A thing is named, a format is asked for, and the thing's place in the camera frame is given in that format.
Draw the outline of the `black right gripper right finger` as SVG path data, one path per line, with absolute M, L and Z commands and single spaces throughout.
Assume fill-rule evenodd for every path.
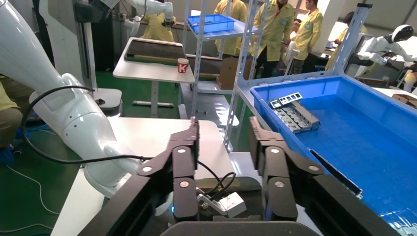
M 395 236 L 397 231 L 359 200 L 337 170 L 293 151 L 279 133 L 250 118 L 250 154 L 263 179 L 263 219 L 296 224 L 297 206 L 325 236 Z

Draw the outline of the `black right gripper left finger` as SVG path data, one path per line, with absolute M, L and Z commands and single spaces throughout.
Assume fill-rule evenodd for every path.
M 199 123 L 192 118 L 189 128 L 172 134 L 166 149 L 140 167 L 79 234 L 140 236 L 170 193 L 175 222 L 198 220 L 199 137 Z

